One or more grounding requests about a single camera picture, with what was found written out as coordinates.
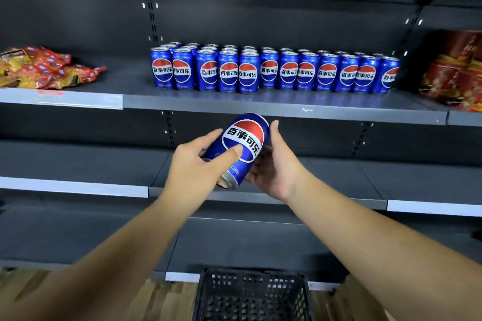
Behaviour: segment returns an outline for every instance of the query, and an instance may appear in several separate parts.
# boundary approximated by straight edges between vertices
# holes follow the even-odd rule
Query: red white and blue logo
[[[191,67],[187,62],[176,59],[172,62],[172,67],[174,70],[174,78],[178,83],[185,83],[191,77]]]
[[[280,78],[285,83],[291,84],[296,80],[298,75],[298,63],[297,62],[286,62],[281,66]]]
[[[353,85],[353,80],[357,75],[358,65],[348,65],[346,68],[340,71],[341,84],[349,87]]]
[[[216,84],[217,63],[216,61],[207,61],[202,64],[199,69],[199,76],[208,84]]]
[[[166,58],[157,58],[152,62],[152,72],[160,82],[168,82],[172,79],[172,64]]]
[[[251,163],[263,147],[265,134],[256,121],[241,120],[229,126],[223,133],[221,141],[226,150],[239,144],[243,145],[243,153],[239,160],[243,163]]]
[[[363,65],[357,71],[355,84],[359,87],[366,87],[375,79],[377,70],[371,65]]]
[[[380,81],[382,85],[387,89],[390,87],[391,83],[395,81],[395,76],[397,76],[398,68],[391,68],[386,73],[382,75]]]
[[[238,64],[225,62],[219,69],[219,77],[226,85],[234,85],[238,81]]]
[[[336,76],[336,65],[335,64],[323,64],[318,69],[317,79],[322,85],[329,85],[334,81]]]
[[[266,60],[261,64],[261,77],[267,82],[276,79],[278,74],[278,63],[274,60]]]
[[[239,83],[244,87],[250,87],[258,78],[258,69],[250,63],[242,63],[239,66]]]
[[[310,62],[302,62],[298,68],[298,81],[307,84],[315,77],[315,67]]]

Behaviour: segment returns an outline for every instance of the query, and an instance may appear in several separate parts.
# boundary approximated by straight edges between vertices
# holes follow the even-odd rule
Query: person's right hand
[[[245,179],[258,189],[287,203],[295,196],[301,176],[306,172],[278,131],[279,121],[271,123],[271,143],[265,146]]]

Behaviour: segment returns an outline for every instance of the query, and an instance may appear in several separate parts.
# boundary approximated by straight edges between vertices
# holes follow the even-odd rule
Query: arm
[[[278,121],[271,141],[246,179],[288,204],[397,321],[480,318],[482,266],[317,179]]]
[[[216,130],[180,145],[161,196],[62,276],[16,302],[3,321],[117,320],[153,272],[169,242],[240,157],[236,146],[211,162],[199,157]]]

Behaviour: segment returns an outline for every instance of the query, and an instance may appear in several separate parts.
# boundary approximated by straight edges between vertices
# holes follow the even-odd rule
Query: black plastic basket
[[[205,269],[192,321],[312,321],[310,303],[299,273]]]

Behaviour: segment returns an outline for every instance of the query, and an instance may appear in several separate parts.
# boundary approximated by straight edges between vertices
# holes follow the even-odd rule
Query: person's left arm
[[[52,282],[14,303],[3,321],[117,320],[153,272],[184,222],[235,163],[241,146],[205,162],[200,156],[220,135],[180,145],[173,155],[164,191],[138,216]]]

